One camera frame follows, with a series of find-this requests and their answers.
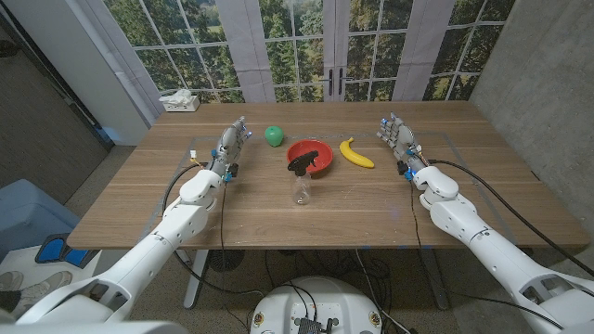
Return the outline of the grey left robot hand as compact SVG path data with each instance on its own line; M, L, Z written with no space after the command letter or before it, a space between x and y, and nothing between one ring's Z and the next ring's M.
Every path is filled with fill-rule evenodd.
M240 116L221 134L206 169L224 176L229 167L238 162L242 147L251 135L246 128L245 117Z

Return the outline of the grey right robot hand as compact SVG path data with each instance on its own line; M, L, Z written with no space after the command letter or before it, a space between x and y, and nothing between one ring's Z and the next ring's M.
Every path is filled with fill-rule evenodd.
M421 157L422 147L412 130L393 112L389 119L381 120L377 137L393 151L399 174L411 179L418 171L428 166L428 162Z

